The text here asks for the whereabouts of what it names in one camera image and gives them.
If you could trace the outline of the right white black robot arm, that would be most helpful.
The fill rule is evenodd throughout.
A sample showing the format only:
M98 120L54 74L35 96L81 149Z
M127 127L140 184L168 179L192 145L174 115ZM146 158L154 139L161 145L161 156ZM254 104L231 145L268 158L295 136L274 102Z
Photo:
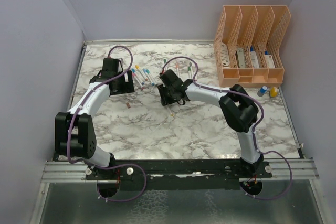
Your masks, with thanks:
M182 81L172 70L160 73L163 82L158 86L163 106L187 101L198 101L219 107L227 125L237 133L241 149L241 171L246 177L254 177L260 171L264 157L258 151L255 123L259 112L256 102L245 89L236 84L228 90Z

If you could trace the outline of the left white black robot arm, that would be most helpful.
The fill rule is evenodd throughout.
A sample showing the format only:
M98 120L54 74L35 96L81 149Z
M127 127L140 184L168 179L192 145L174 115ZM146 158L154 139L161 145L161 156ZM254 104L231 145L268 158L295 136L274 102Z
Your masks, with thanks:
M55 152L98 166L98 173L110 179L116 172L112 153L97 146L93 118L101 105L112 95L134 92L132 71L124 71L123 60L104 58L102 69L89 81L88 90L68 112L55 117Z

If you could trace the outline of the grey cap marker pen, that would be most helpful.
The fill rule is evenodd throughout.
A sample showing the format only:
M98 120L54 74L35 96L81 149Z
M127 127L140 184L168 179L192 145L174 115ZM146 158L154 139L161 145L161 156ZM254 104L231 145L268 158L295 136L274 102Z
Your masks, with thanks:
M188 74L189 74L189 78L193 79L193 68L192 68L191 62L189 63L189 66L188 66Z

